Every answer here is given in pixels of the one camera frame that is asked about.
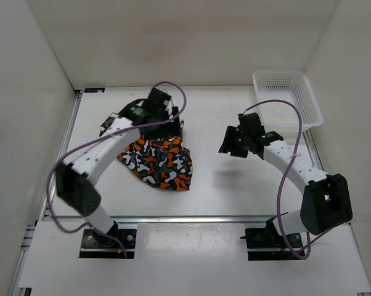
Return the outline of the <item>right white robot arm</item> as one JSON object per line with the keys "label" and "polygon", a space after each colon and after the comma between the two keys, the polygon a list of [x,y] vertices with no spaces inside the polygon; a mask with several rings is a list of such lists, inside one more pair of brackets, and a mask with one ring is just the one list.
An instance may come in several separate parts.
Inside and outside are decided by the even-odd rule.
{"label": "right white robot arm", "polygon": [[319,235],[353,218],[348,183],[341,174],[330,175],[310,166],[295,154],[284,138],[267,132],[257,113],[238,116],[238,126],[228,126],[221,154],[246,158],[249,153],[270,163],[291,181],[303,196],[299,210],[278,215],[265,231],[265,239],[274,247],[282,245],[288,234],[308,232]]}

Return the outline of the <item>orange camouflage shorts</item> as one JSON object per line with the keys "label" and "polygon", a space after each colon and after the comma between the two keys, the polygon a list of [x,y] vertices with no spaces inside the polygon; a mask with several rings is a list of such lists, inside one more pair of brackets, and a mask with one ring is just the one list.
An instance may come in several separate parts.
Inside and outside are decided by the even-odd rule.
{"label": "orange camouflage shorts", "polygon": [[169,191],[188,191],[193,165],[190,150],[183,146],[184,122],[179,118],[141,132],[117,156],[137,178],[149,186]]}

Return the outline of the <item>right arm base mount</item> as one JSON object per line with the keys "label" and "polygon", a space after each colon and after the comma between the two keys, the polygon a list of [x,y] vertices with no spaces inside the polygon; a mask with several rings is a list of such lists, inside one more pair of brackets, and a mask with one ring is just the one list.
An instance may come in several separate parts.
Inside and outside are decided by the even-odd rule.
{"label": "right arm base mount", "polygon": [[247,245],[249,261],[288,261],[298,260],[287,247],[280,230],[276,230],[273,221],[245,223],[245,233],[240,237]]}

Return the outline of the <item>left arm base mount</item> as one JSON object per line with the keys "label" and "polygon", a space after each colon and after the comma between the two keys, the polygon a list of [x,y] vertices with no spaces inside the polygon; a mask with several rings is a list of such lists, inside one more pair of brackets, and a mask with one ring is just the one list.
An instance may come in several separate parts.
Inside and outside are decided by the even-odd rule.
{"label": "left arm base mount", "polygon": [[85,228],[80,243],[79,257],[92,259],[134,259],[137,229],[118,229],[116,238],[123,244],[120,248],[117,241],[96,234],[91,228]]}

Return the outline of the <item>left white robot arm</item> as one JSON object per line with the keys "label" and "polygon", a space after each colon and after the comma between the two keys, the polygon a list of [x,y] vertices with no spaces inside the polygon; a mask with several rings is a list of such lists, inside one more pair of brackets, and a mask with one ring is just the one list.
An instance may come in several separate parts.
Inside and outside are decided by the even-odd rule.
{"label": "left white robot arm", "polygon": [[74,209],[93,228],[96,239],[104,247],[115,244],[118,225],[101,205],[101,196],[95,186],[103,172],[126,146],[141,134],[154,133],[159,127],[174,123],[183,108],[168,108],[171,96],[154,86],[148,98],[141,103],[130,102],[104,124],[104,132],[65,154],[81,150],[73,160],[62,157],[52,168],[56,194]]}

